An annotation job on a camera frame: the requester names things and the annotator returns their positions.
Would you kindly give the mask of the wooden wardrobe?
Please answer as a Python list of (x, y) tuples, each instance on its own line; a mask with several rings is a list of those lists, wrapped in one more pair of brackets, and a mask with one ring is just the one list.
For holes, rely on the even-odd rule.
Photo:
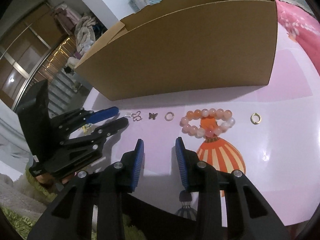
[(41, 3), (1, 38), (1, 100), (12, 107), (24, 82), (48, 50), (65, 36), (53, 9)]

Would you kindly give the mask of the gold butterfly outline pendant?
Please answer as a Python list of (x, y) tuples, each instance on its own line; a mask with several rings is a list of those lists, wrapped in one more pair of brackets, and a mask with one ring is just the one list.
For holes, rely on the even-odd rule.
[(142, 121), (143, 118), (141, 116), (141, 111), (137, 111), (136, 113), (132, 113), (131, 115), (133, 121)]

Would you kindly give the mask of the small gold butterfly charm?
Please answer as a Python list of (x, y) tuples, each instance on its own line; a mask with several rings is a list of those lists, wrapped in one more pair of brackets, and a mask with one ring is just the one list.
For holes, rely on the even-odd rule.
[(155, 120), (157, 116), (158, 116), (158, 113), (149, 112), (149, 120)]

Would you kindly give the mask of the pile of clothes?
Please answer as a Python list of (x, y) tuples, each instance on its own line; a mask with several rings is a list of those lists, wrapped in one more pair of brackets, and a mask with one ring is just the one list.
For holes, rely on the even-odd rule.
[(81, 56), (107, 31), (94, 14), (80, 14), (66, 3), (55, 7), (54, 16), (63, 29), (74, 35), (76, 51)]

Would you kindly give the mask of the brown cardboard box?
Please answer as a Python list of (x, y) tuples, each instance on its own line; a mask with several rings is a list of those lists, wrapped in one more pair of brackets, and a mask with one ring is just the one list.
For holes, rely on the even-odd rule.
[(110, 100), (265, 86), (277, 29), (275, 0), (162, 0), (108, 29), (75, 71)]

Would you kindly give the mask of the pink floral blanket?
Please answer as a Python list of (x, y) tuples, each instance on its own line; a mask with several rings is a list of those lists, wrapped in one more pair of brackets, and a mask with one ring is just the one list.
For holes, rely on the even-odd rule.
[(319, 72), (319, 22), (304, 0), (275, 0), (278, 23), (306, 52)]

